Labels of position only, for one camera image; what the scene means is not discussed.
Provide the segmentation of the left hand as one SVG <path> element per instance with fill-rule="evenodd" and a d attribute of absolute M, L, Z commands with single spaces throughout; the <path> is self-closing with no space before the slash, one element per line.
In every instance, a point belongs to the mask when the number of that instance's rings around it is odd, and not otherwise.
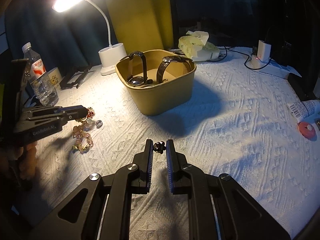
<path fill-rule="evenodd" d="M 23 147 L 3 146 L 1 148 L 1 172 L 9 170 L 9 162 L 16 161 L 22 180 L 31 180 L 36 171 L 37 141 Z"/>

